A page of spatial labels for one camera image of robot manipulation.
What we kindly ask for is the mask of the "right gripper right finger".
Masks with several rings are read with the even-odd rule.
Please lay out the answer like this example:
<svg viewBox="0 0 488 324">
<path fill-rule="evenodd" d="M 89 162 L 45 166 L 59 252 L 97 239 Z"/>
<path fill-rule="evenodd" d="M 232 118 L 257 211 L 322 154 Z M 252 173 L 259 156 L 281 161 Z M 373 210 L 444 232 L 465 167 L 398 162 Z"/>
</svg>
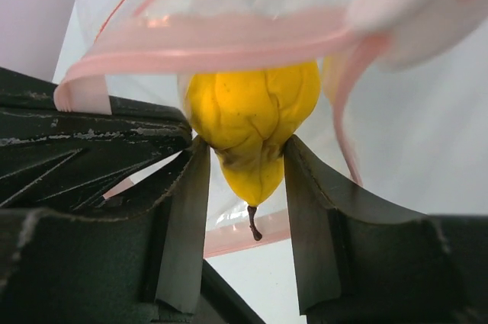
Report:
<svg viewBox="0 0 488 324">
<path fill-rule="evenodd" d="M 284 148 L 299 310 L 310 323 L 485 323 L 487 219 L 425 215 Z"/>
</svg>

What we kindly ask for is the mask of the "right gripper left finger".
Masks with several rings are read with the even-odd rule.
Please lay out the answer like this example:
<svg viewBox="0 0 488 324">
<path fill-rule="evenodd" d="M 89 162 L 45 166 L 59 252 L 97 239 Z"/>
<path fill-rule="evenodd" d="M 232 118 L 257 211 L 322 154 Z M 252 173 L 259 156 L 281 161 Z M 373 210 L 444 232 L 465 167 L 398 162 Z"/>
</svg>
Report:
<svg viewBox="0 0 488 324">
<path fill-rule="evenodd" d="M 209 149 L 197 138 L 94 217 L 3 210 L 1 321 L 190 323 L 209 176 Z"/>
</svg>

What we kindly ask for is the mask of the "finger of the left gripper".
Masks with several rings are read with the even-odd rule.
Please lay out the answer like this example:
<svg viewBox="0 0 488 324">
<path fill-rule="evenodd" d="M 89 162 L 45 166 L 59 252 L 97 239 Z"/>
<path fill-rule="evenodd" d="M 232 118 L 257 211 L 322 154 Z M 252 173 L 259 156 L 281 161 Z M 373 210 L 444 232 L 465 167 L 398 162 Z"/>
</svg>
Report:
<svg viewBox="0 0 488 324">
<path fill-rule="evenodd" d="M 189 147 L 180 110 L 111 97 L 112 115 L 55 109 L 55 85 L 1 70 L 1 206 L 84 210 Z"/>
</svg>

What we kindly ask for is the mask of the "yellow pear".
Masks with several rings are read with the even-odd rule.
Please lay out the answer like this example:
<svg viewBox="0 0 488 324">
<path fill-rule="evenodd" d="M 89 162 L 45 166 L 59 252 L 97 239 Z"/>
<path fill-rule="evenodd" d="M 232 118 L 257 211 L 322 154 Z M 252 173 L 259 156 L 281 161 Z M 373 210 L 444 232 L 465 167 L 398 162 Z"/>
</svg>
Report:
<svg viewBox="0 0 488 324">
<path fill-rule="evenodd" d="M 258 206 L 284 177 L 283 149 L 312 114 L 321 83 L 316 60 L 272 69 L 187 75 L 178 91 L 191 127 L 214 150 L 232 191 L 247 204 L 254 240 Z"/>
</svg>

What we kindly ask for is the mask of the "pink dotted zip bag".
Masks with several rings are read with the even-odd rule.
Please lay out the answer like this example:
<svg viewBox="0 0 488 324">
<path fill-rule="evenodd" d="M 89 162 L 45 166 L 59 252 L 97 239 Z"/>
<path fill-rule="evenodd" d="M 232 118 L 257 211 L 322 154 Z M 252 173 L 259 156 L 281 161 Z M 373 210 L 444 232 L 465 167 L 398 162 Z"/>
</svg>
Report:
<svg viewBox="0 0 488 324">
<path fill-rule="evenodd" d="M 184 113 L 181 77 L 314 59 L 319 98 L 294 134 L 317 156 L 405 207 L 486 211 L 487 0 L 127 0 L 112 15 L 58 110 L 113 114 L 117 83 L 148 79 Z M 207 257 L 260 242 L 215 152 L 212 166 Z M 290 235 L 285 211 L 282 180 L 258 206 L 263 243 Z"/>
</svg>

